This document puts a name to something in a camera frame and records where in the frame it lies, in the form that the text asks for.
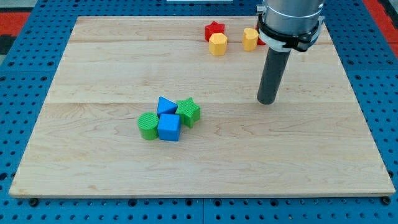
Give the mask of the red block behind arm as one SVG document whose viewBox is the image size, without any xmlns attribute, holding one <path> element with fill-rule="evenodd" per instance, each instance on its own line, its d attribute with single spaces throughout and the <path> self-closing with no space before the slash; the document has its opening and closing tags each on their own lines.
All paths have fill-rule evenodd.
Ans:
<svg viewBox="0 0 398 224">
<path fill-rule="evenodd" d="M 255 29 L 257 30 L 257 33 L 259 33 L 259 28 L 258 28 L 258 26 L 256 26 Z M 263 41 L 260 39 L 260 37 L 258 37 L 258 39 L 257 39 L 257 45 L 266 45 L 266 43 L 263 42 Z"/>
</svg>

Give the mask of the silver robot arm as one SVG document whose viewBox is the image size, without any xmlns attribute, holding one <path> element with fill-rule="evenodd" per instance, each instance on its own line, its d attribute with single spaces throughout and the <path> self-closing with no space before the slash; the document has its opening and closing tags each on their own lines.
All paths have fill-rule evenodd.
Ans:
<svg viewBox="0 0 398 224">
<path fill-rule="evenodd" d="M 318 25 L 324 0 L 263 0 L 256 6 L 260 21 L 270 30 L 285 35 L 310 32 Z"/>
</svg>

